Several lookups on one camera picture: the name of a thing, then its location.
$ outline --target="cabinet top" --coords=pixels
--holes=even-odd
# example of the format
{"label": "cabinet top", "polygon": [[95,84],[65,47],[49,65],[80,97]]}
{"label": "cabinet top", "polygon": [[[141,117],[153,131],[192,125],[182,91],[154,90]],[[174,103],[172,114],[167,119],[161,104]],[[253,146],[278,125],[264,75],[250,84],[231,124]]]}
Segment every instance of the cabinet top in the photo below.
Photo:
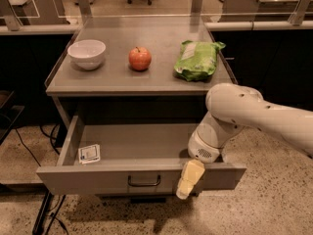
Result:
{"label": "cabinet top", "polygon": [[[48,88],[50,96],[193,95],[204,94],[216,83],[232,82],[218,56],[215,74],[208,81],[187,82],[174,75],[183,41],[212,39],[200,17],[108,17],[90,19],[75,41],[96,39],[106,46],[104,62],[95,70],[81,70],[68,55]],[[128,53],[143,46],[152,53],[150,68],[134,71]]]}

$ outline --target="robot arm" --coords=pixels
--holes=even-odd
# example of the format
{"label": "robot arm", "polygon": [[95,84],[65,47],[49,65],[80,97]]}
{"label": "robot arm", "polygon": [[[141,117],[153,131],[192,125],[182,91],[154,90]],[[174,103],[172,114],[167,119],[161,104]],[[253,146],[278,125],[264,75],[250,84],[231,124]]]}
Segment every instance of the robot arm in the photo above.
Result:
{"label": "robot arm", "polygon": [[184,166],[177,189],[179,198],[186,199],[197,184],[191,175],[196,174],[199,180],[204,173],[199,164],[213,163],[227,141],[245,126],[266,132],[313,156],[312,112],[266,102],[257,90],[230,83],[213,86],[205,101],[208,113],[190,138],[188,151],[193,160]]}

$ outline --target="drawer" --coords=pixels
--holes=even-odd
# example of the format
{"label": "drawer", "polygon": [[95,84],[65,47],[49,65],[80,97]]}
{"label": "drawer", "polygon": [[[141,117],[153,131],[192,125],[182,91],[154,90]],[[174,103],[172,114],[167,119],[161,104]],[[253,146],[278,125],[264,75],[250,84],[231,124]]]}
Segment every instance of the drawer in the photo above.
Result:
{"label": "drawer", "polygon": [[[37,174],[57,195],[175,194],[196,127],[196,123],[85,124],[75,115],[57,165],[42,166]],[[100,145],[101,159],[80,164],[78,148],[93,144]],[[234,189],[245,170],[243,164],[207,164],[194,193]]]}

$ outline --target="table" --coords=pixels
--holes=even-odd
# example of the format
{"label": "table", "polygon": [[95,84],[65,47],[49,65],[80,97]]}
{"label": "table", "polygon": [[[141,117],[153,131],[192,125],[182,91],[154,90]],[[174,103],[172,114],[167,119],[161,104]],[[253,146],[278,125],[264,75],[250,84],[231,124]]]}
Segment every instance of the table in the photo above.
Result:
{"label": "table", "polygon": [[[173,194],[189,159],[189,137],[206,113],[207,90],[232,82],[221,56],[208,81],[187,82],[173,75],[181,42],[212,41],[201,18],[90,19],[75,41],[82,39],[105,42],[106,58],[98,69],[85,71],[64,55],[48,77],[47,94],[56,102],[67,138],[57,166],[40,167],[39,177],[53,194]],[[146,71],[128,67],[128,52],[136,46],[152,53]],[[95,143],[101,146],[101,160],[81,165],[77,149]],[[246,170],[226,163],[206,169],[195,193],[233,189]]]}

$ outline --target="plastic bag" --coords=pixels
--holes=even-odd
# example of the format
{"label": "plastic bag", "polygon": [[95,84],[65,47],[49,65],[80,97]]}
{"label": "plastic bag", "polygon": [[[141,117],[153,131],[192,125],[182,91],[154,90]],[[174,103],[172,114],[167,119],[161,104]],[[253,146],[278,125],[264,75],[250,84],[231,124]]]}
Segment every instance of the plastic bag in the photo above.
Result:
{"label": "plastic bag", "polygon": [[174,69],[187,81],[208,79],[216,70],[217,53],[226,45],[222,42],[185,41]]}

